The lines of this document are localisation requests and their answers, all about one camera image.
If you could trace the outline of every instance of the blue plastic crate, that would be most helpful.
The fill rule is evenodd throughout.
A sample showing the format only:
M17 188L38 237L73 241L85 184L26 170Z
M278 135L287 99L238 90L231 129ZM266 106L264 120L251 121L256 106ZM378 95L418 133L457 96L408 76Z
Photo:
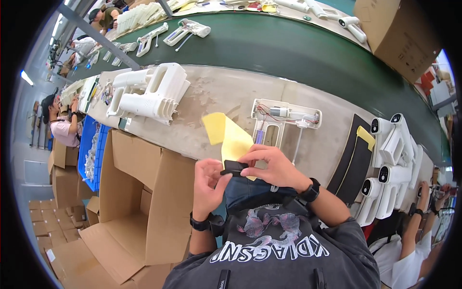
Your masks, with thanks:
M91 140L96 133L96 124L98 122L94 120L91 116L87 115L84 121L84 127L82 129L82 137L80 139L80 148L79 148L79 163L77 168L80 175L85 182L90 187L92 191L99 191L99 178L101 176L101 165L103 164L103 153L104 146L106 145L106 139L108 137L108 131L110 127L101 124L99 130L98 141L96 144L96 155L95 155L95 173L93 176L93 182L89 179L86 179L85 175L85 156L88 155L88 151L91 149Z

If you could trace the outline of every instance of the worker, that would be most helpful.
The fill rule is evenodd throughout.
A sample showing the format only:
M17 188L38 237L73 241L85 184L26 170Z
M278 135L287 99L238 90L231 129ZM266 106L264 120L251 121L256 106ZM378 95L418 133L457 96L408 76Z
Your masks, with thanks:
M401 236L390 234L369 246L377 261L380 280L385 288L406 289L414 286L427 276L441 250L442 242L432 249L432 226L450 194L446 192L443 197L431 203L431 212L421 234L423 237L416 243L416 234L423 212L427 211L429 197L428 183L424 181L420 185L422 190L419 204Z
M76 66L81 63L87 54L95 47L97 42L91 37L85 37L80 40L73 40L70 44L72 48L75 48L80 53L72 53L69 57L68 63L72 66Z
M98 22L103 28L101 34L106 35L108 29L117 29L117 18L122 14L122 10L115 7L106 8L106 6L93 9L88 16L92 22Z
M267 169L254 167L257 160ZM261 179L222 176L219 160L196 163L189 256L164 289L380 288L361 227L339 198L276 147L254 144L238 161L249 165L242 177ZM223 194L228 217L217 249L210 228L217 232L221 223L211 212ZM318 218L329 228L321 229Z
M53 137L67 147L77 147L82 136L82 122L77 120L78 96L76 95L71 102L71 115L58 116L60 104L54 94L42 100L43 123L50 124Z

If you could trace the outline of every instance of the conveyor belt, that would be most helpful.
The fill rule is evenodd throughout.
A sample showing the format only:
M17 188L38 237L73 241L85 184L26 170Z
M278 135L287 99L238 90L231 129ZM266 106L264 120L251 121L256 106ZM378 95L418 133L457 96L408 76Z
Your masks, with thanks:
M284 77L341 97L378 117L390 119L396 112L406 117L409 131L421 143L430 158L438 163L450 163L449 143L437 117L421 96L397 72L356 44L318 26L262 13L222 12L188 15L188 19L208 25L212 32L206 38L191 37L179 52L164 44L168 32L159 37L159 47L153 46L141 58L130 55L140 65L163 62L238 68ZM169 31L177 26L178 18L169 20ZM117 41L135 42L155 24L127 34ZM126 68L111 66L103 61L91 69L78 66L77 80L101 71Z

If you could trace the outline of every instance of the hand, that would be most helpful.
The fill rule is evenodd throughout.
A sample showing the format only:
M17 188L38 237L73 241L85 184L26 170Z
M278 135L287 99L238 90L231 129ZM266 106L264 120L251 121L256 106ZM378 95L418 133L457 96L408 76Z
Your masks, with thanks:
M447 191L449 191L451 188L452 188L452 186L451 186L450 184L444 184L444 185L441 187L440 191L447 192Z
M441 199L436 200L435 202L435 209L439 211L442 207L444 202L449 198L450 194L447 192Z
M79 105L79 95L76 94L71 102L71 112L77 112L78 105Z
M205 159L196 162L194 175L193 219L199 222L218 208L232 174L220 175L223 165L219 160Z
M256 168L257 160L264 160L268 164L267 169ZM299 172L277 147L254 144L238 161L249 165L241 171L243 177L259 177L278 187L292 187L298 193L307 190L313 183Z

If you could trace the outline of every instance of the smartwatch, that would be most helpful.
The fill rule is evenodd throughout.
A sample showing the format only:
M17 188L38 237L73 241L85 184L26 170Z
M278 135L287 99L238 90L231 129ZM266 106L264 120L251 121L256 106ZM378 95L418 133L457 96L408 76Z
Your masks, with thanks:
M225 221L223 220L222 216L210 213L208 214L208 217L202 222L193 219L193 212L191 212L189 216L189 223L191 224L194 230L200 232L209 230L212 232L215 238L223 235L223 232L225 230Z
M309 203L313 202L316 200L317 196L319 195L319 187L321 184L315 179L315 178L310 178L313 184L310 184L308 189L302 193L299 194L299 197Z
M424 212L421 209L415 209L412 215L414 214L419 214L422 217L422 219L424 218Z

